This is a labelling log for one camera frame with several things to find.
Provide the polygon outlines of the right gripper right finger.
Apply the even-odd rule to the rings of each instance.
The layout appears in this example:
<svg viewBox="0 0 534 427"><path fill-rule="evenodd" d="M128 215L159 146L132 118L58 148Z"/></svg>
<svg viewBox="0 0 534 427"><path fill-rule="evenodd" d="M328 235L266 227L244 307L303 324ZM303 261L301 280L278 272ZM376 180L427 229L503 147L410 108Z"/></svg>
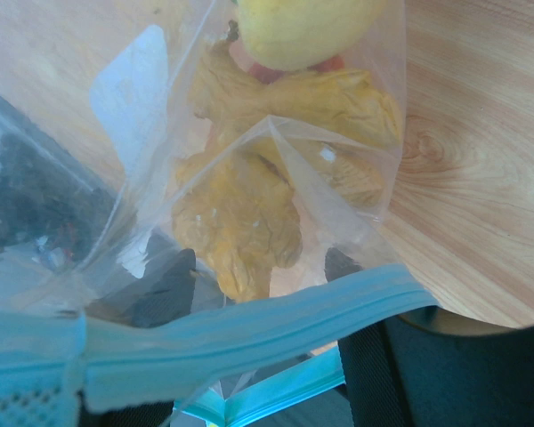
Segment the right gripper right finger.
<svg viewBox="0 0 534 427"><path fill-rule="evenodd" d="M429 306L338 348L356 426L534 426L534 326Z"/></svg>

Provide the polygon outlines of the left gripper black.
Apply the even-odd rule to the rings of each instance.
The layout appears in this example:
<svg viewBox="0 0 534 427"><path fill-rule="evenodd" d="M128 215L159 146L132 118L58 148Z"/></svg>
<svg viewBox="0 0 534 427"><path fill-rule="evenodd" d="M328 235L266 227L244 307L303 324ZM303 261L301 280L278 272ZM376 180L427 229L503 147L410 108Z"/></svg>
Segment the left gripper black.
<svg viewBox="0 0 534 427"><path fill-rule="evenodd" d="M0 139L0 254L30 244L47 267L74 266L100 236L114 205L13 133Z"/></svg>

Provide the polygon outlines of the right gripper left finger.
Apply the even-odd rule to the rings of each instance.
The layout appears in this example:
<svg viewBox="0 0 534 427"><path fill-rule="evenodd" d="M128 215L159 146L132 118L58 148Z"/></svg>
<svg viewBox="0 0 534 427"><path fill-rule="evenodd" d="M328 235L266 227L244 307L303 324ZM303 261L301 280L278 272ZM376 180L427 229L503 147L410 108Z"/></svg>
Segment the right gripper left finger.
<svg viewBox="0 0 534 427"><path fill-rule="evenodd" d="M163 326L190 314L196 255L182 249L144 278L88 305L88 315L136 328Z"/></svg>

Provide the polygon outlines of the blue zip top bag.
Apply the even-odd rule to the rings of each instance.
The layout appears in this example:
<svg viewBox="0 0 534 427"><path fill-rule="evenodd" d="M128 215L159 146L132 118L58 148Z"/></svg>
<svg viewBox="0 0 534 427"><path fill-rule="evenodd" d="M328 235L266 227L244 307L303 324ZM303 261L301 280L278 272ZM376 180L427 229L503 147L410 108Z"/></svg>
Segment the blue zip top bag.
<svg viewBox="0 0 534 427"><path fill-rule="evenodd" d="M0 254L0 426L168 426L181 413L243 426L342 381L326 345L433 303L378 234L401 162L406 116L406 5L385 7L361 39L295 71L266 68L239 34L238 1L0 1L0 139L13 133L87 189L113 198L84 260L47 267L33 246ZM236 141L270 136L289 161L303 249L271 273L266 298L236 302L173 231L187 188L181 161L206 148L192 81L206 48L233 38L231 57L260 82L365 70L401 116L399 146L362 146L385 192L350 206L291 146L353 141L267 116ZM88 305L144 278L181 251L196 255L190 314L136 328L88 315Z"/></svg>

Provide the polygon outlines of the fake fried chicken pieces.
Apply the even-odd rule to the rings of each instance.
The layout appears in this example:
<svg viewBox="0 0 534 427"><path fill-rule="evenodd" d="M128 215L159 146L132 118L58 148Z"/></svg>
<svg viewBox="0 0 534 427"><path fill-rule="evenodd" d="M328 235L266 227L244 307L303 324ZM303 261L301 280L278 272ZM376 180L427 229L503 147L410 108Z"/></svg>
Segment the fake fried chicken pieces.
<svg viewBox="0 0 534 427"><path fill-rule="evenodd" d="M204 151L177 166L187 193L172 216L177 240L215 271L222 292L248 302L269 296L272 271L294 266L303 242L288 159L270 136L236 141L269 115L349 138L352 147L304 137L290 144L350 206L364 209L379 203L386 181L360 149L399 146L402 122L395 100L365 70L336 64L265 84L237 65L232 44L232 37L210 44L192 81L189 99L212 132Z"/></svg>

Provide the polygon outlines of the fake yellow pear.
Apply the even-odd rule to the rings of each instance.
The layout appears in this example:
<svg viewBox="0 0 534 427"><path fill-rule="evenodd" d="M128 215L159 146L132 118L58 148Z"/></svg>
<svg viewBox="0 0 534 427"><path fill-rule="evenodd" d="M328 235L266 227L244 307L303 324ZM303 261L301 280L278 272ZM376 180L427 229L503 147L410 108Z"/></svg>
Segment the fake yellow pear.
<svg viewBox="0 0 534 427"><path fill-rule="evenodd" d="M295 71L351 47L384 7L384 1L240 0L239 34L260 65Z"/></svg>

